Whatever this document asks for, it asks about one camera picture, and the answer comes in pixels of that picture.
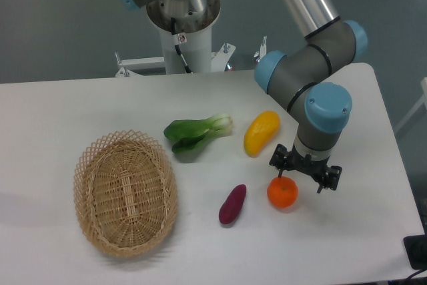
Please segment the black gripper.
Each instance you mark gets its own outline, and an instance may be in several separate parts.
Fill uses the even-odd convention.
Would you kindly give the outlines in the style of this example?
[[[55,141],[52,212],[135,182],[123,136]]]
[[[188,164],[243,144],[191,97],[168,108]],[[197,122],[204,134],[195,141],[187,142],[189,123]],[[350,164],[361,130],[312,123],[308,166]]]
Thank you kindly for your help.
[[[329,157],[315,160],[310,154],[303,156],[293,146],[291,152],[282,144],[278,144],[270,158],[269,165],[278,170],[278,177],[283,176],[284,171],[297,171],[312,177],[318,182],[317,193],[322,190],[337,190],[342,167],[328,167]]]

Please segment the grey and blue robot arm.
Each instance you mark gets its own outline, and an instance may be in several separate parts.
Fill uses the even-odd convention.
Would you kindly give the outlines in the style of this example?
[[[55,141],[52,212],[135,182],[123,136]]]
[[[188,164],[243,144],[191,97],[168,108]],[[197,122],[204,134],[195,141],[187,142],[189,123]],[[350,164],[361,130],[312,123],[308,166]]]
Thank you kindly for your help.
[[[330,154],[352,109],[350,94],[328,78],[353,62],[368,45],[364,29],[340,18],[330,0],[284,0],[306,40],[293,55],[263,54],[254,77],[298,123],[290,150],[278,146],[270,163],[279,171],[301,172],[321,190],[335,190],[342,169],[328,166]],[[130,10],[145,8],[157,27],[165,70],[206,73],[214,69],[211,27],[220,0],[121,0]]]

